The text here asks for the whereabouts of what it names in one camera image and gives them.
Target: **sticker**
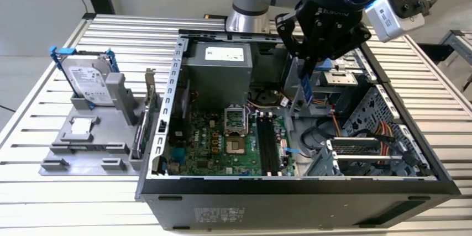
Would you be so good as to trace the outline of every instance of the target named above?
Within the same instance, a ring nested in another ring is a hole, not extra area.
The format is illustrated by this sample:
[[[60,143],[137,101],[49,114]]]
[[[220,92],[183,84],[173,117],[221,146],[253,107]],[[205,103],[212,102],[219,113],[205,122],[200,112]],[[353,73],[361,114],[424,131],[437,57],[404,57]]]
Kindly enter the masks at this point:
[[[244,61],[244,49],[232,47],[207,47],[205,60]]]
[[[92,67],[71,66],[68,71],[88,101],[97,105],[113,104],[101,73],[97,69]]]
[[[284,107],[287,107],[287,104],[288,104],[288,98],[284,97],[284,98],[281,99],[280,105],[284,106]]]
[[[240,223],[243,222],[245,207],[196,207],[195,218],[200,223]]]

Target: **metal rail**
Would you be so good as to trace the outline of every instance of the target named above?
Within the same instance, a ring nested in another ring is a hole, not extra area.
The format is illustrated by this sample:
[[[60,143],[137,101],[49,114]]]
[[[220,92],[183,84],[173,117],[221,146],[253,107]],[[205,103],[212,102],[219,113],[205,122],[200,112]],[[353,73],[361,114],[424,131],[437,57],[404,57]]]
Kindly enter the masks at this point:
[[[224,22],[97,15],[80,23],[65,46],[91,51],[112,48],[133,94],[145,93],[148,67],[156,70],[156,88],[163,93],[179,29],[223,31]],[[472,234],[472,106],[409,37],[383,44],[373,36],[368,46],[463,196],[389,229],[245,231],[239,235]],[[63,74],[51,66],[0,134],[0,228],[11,228],[0,234],[163,233],[148,206],[135,202],[137,177],[37,174],[72,107],[71,93]]]

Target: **white floor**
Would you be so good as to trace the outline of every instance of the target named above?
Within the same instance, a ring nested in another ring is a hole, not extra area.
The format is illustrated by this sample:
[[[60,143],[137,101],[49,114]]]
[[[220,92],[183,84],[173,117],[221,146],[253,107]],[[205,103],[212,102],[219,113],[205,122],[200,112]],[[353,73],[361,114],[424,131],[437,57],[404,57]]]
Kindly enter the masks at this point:
[[[48,57],[0,56],[0,105],[17,109],[51,61]],[[12,115],[0,108],[0,130]]]

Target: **green circuit board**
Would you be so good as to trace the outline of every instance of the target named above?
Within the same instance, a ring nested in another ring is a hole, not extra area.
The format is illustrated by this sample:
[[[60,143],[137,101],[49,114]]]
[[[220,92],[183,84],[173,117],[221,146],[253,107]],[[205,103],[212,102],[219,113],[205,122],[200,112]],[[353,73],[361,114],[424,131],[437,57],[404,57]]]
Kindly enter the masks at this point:
[[[188,176],[261,176],[255,119],[255,116],[248,117],[248,134],[241,138],[225,136],[223,113],[193,112],[185,159],[180,163],[179,174]],[[276,129],[273,137],[276,138],[276,152],[279,154],[280,139],[288,141],[285,133],[280,133],[281,130],[285,131],[281,118],[273,119],[273,127]],[[283,176],[293,176],[291,156],[288,156],[288,164],[281,167],[280,172]]]

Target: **motherboard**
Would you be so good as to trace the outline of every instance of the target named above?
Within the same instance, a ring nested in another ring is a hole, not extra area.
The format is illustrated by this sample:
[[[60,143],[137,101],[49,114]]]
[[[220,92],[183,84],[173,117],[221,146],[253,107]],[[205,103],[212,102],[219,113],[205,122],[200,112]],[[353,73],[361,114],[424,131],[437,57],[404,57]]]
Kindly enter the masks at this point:
[[[239,118],[245,120],[247,134],[228,134],[228,120],[237,126],[243,124],[235,122],[235,113],[228,112],[228,115],[229,119],[225,119],[225,113],[192,112],[189,139],[185,147],[172,147],[169,174],[293,176],[291,154],[283,149],[288,149],[283,118],[245,114]],[[265,170],[268,163],[273,169],[269,173]]]

